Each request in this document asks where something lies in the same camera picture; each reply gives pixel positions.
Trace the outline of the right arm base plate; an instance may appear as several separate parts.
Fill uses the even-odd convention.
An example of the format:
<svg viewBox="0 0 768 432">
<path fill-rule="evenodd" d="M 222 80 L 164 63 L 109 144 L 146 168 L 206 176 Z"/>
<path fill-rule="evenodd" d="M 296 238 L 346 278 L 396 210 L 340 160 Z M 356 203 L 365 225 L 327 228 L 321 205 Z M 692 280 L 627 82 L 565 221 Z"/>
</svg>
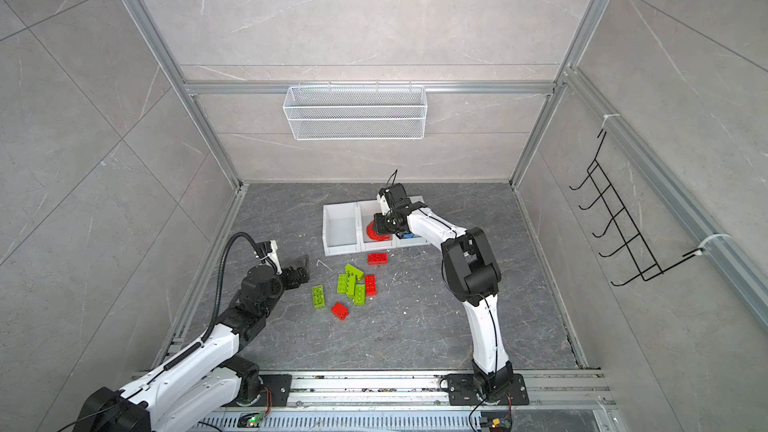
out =
<svg viewBox="0 0 768 432">
<path fill-rule="evenodd" d="M 530 399 L 523 376 L 496 374 L 488 379 L 480 374 L 447 374 L 439 379 L 441 391 L 448 394 L 451 406 L 490 405 L 527 406 Z"/>
</svg>

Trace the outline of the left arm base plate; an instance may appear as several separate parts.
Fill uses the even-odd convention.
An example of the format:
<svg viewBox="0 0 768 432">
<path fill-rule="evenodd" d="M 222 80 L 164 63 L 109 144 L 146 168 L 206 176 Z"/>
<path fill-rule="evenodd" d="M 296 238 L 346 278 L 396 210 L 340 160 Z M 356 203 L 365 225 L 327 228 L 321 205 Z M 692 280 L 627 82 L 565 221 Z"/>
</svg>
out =
<svg viewBox="0 0 768 432">
<path fill-rule="evenodd" d="M 233 403 L 240 407 L 285 407 L 291 390 L 291 374 L 252 375 L 241 380 Z"/>
</svg>

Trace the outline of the red arch lego piece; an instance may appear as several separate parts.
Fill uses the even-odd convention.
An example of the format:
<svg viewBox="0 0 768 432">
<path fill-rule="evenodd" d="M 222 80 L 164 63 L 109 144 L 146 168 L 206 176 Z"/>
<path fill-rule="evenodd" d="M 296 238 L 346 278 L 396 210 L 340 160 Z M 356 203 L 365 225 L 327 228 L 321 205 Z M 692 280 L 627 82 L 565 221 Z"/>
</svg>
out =
<svg viewBox="0 0 768 432">
<path fill-rule="evenodd" d="M 390 234 L 381 234 L 376 231 L 376 228 L 374 226 L 374 221 L 371 221 L 366 227 L 366 234 L 371 241 L 382 242 L 382 241 L 389 241 L 391 239 Z"/>
</svg>

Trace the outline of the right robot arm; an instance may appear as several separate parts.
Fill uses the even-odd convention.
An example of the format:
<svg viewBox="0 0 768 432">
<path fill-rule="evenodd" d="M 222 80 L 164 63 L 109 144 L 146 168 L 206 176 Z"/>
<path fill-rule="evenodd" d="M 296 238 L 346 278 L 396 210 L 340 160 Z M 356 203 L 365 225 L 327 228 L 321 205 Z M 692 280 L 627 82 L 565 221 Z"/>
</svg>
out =
<svg viewBox="0 0 768 432">
<path fill-rule="evenodd" d="M 379 235 L 413 234 L 442 254 L 441 274 L 446 288 L 464 306 L 473 345 L 473 384 L 480 396 L 496 401 L 512 384 L 514 369 L 505 350 L 498 318 L 502 274 L 485 232 L 455 225 L 408 196 L 400 183 L 377 194 L 381 211 L 374 215 Z"/>
</svg>

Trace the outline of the white three-compartment bin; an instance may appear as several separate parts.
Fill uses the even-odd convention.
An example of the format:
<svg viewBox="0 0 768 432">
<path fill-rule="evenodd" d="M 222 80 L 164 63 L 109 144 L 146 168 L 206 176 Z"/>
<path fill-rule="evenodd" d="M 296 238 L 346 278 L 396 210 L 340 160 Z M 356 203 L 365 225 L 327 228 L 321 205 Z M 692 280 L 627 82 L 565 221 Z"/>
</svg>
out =
<svg viewBox="0 0 768 432">
<path fill-rule="evenodd" d="M 322 208 L 322 240 L 326 256 L 383 252 L 392 249 L 427 246 L 424 238 L 375 240 L 367 233 L 375 213 L 380 212 L 376 200 L 327 204 Z"/>
</svg>

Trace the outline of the red lego brick top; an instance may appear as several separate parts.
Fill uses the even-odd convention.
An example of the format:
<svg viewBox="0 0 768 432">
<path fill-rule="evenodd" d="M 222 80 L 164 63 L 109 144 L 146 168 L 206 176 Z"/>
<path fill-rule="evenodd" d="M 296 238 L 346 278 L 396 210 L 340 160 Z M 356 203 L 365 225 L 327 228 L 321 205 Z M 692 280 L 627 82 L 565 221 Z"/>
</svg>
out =
<svg viewBox="0 0 768 432">
<path fill-rule="evenodd" d="M 386 252 L 369 253 L 367 255 L 367 263 L 369 265 L 383 265 L 389 262 L 388 254 Z"/>
</svg>

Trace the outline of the red small lego brick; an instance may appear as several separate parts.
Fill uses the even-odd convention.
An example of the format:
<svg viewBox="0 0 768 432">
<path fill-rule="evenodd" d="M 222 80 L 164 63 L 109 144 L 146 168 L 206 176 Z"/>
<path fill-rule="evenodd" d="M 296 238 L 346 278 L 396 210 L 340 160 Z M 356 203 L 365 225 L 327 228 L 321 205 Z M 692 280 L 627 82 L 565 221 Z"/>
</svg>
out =
<svg viewBox="0 0 768 432">
<path fill-rule="evenodd" d="M 341 321 L 344 321 L 349 316 L 349 309 L 340 302 L 336 302 L 331 307 L 331 313 Z"/>
</svg>

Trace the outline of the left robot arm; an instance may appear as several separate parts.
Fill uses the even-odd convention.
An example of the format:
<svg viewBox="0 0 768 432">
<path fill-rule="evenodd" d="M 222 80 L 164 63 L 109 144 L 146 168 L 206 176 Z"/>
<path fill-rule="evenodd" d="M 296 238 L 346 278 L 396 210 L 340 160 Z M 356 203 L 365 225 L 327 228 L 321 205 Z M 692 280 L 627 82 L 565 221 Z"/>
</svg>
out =
<svg viewBox="0 0 768 432">
<path fill-rule="evenodd" d="M 84 402 L 74 431 L 186 431 L 215 409 L 251 405 L 262 393 L 259 366 L 239 353 L 265 328 L 283 293 L 309 281 L 303 255 L 279 273 L 251 268 L 210 330 L 144 376 Z"/>
</svg>

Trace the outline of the green lego brick cluster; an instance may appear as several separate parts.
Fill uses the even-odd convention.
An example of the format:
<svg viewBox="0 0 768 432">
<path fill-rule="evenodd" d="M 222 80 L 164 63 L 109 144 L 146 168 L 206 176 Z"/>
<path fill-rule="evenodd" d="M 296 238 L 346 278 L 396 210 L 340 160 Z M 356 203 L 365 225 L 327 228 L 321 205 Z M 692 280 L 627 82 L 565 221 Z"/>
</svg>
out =
<svg viewBox="0 0 768 432">
<path fill-rule="evenodd" d="M 340 295 L 346 295 L 356 306 L 363 306 L 366 301 L 366 286 L 364 273 L 357 267 L 347 264 L 344 272 L 337 278 L 336 291 Z"/>
</svg>

